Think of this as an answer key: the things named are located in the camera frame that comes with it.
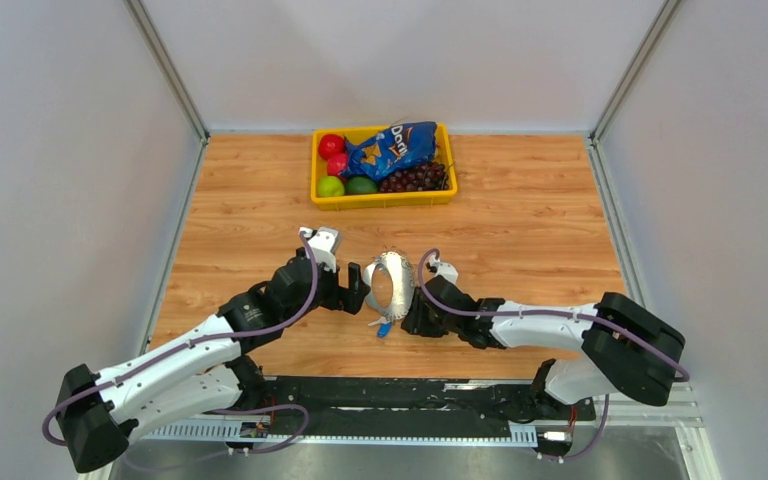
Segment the green apple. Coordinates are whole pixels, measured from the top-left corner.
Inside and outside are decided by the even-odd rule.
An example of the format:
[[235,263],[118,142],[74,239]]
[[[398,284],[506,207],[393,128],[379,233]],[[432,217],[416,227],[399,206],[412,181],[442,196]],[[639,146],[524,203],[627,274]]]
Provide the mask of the green apple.
[[346,194],[346,187],[340,177],[327,175],[316,184],[316,194],[320,197],[342,197]]

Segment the black base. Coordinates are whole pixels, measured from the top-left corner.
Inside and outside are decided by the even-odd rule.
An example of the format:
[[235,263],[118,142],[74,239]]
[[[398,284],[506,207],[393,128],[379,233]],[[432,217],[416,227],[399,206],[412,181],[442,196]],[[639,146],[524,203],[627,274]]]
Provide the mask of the black base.
[[[505,438],[510,436],[508,421],[570,418],[570,406],[535,394],[527,383],[447,388],[467,383],[463,379],[282,376],[267,380],[264,398],[271,402],[272,395],[278,404],[307,408],[311,417],[307,435]],[[575,408],[579,420],[596,418],[593,402],[581,401]],[[278,412],[270,433],[293,433],[301,419],[297,412]]]

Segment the red apple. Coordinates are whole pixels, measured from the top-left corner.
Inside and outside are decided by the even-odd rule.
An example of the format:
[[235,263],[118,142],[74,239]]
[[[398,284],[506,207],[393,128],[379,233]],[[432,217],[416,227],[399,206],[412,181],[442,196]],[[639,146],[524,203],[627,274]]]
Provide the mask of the red apple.
[[322,140],[319,141],[319,155],[325,160],[345,151],[346,140],[339,135],[329,133],[324,135]]
[[328,175],[339,176],[348,166],[349,156],[345,153],[338,153],[328,159],[326,170],[328,171]]

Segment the doritos logo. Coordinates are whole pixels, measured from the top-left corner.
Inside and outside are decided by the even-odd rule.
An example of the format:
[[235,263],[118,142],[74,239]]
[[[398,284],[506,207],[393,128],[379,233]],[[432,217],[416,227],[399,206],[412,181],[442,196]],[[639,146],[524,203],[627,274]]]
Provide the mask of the doritos logo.
[[396,125],[390,128],[390,133],[393,134],[393,145],[390,147],[390,151],[393,152],[397,159],[408,153],[411,131],[413,131],[413,127],[405,129],[404,125]]

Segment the doritos bag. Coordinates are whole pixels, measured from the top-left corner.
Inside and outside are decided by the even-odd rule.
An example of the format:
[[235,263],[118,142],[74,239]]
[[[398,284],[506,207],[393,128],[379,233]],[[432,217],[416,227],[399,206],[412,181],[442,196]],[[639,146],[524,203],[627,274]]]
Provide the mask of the doritos bag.
[[358,145],[346,142],[349,163],[343,176],[366,175],[375,182],[434,158],[435,122],[404,123],[378,132]]

